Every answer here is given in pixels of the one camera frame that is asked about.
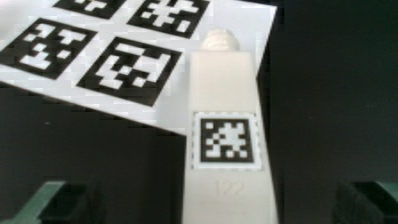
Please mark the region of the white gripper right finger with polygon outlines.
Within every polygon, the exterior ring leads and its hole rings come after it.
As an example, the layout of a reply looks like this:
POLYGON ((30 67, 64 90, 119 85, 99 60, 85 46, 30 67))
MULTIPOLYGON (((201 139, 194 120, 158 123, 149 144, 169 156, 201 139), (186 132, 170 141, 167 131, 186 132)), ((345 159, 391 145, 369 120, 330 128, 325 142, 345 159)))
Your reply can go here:
POLYGON ((369 181, 339 184, 334 224, 398 224, 398 183, 369 181))

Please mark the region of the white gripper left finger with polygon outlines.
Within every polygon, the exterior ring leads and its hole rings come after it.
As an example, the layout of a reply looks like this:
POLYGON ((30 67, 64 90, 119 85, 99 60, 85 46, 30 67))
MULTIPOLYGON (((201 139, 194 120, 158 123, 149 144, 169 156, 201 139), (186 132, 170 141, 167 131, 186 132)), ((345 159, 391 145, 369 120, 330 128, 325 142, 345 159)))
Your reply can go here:
POLYGON ((64 181, 46 182, 11 224, 89 224, 87 186, 64 181))

